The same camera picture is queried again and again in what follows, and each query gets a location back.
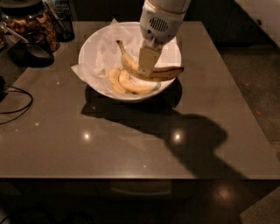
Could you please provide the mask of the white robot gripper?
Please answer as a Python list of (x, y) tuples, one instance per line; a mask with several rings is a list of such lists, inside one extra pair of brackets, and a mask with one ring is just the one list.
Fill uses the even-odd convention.
[(143, 35), (138, 60), (140, 74), (151, 74), (161, 55), (156, 49), (161, 49), (175, 38), (185, 15), (186, 0), (144, 0), (140, 17)]

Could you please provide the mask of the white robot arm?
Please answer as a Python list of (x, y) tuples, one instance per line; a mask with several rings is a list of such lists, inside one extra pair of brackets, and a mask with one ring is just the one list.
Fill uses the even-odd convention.
[(251, 12), (239, 0), (144, 0), (140, 70), (156, 65), (163, 46), (179, 35), (184, 22), (201, 22), (219, 47), (278, 46), (278, 0), (252, 1), (256, 8), (269, 8)]

